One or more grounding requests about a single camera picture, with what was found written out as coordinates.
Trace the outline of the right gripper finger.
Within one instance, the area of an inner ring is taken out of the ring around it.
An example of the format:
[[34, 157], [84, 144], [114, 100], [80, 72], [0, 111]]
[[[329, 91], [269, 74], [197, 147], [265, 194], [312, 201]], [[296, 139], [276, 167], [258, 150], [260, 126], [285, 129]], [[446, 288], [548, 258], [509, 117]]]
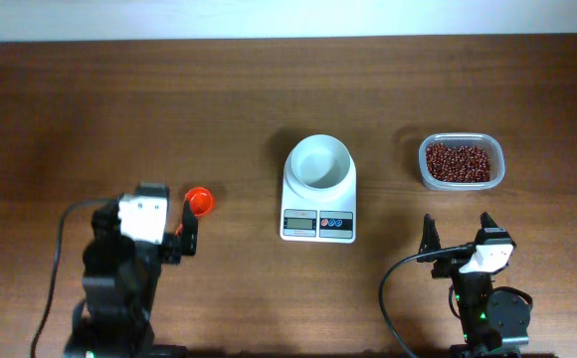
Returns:
[[429, 263], [434, 261], [441, 249], [440, 237], [436, 228], [436, 222], [430, 214], [424, 216], [423, 232], [418, 249], [418, 263]]
[[481, 228], [476, 235], [477, 244], [505, 244], [506, 229], [500, 227], [488, 212], [481, 214]]

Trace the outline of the red measuring scoop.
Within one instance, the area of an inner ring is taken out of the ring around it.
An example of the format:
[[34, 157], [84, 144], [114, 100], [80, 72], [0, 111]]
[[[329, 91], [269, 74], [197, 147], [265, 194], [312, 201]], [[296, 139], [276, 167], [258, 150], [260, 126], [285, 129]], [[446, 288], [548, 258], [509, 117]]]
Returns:
[[215, 206], [215, 198], [205, 187], [196, 186], [188, 189], [182, 196], [183, 203], [189, 204], [189, 209], [195, 217], [195, 225], [199, 219], [210, 214]]

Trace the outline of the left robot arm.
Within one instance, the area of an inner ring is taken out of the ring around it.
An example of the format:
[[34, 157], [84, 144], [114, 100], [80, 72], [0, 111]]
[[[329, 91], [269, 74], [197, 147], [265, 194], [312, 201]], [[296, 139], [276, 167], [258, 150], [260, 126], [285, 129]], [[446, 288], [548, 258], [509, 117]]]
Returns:
[[120, 231], [118, 205], [92, 217], [95, 238], [83, 253], [86, 297], [75, 307], [65, 357], [184, 358], [181, 345], [156, 344], [150, 315], [163, 265], [178, 265], [197, 250], [198, 219], [185, 203], [181, 229], [163, 243], [139, 244]]

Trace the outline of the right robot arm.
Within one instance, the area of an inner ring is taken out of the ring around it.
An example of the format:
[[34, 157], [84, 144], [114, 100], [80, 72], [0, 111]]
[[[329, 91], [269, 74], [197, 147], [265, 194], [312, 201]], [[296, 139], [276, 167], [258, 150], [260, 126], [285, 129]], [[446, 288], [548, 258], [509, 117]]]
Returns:
[[441, 246], [435, 220], [424, 217], [420, 261], [433, 265], [432, 278], [452, 281], [449, 307], [464, 334], [462, 344], [450, 347], [452, 357], [519, 357], [520, 348], [529, 342], [532, 297], [492, 283], [508, 267], [515, 248], [508, 231], [488, 213], [481, 214], [475, 239], [453, 248]]

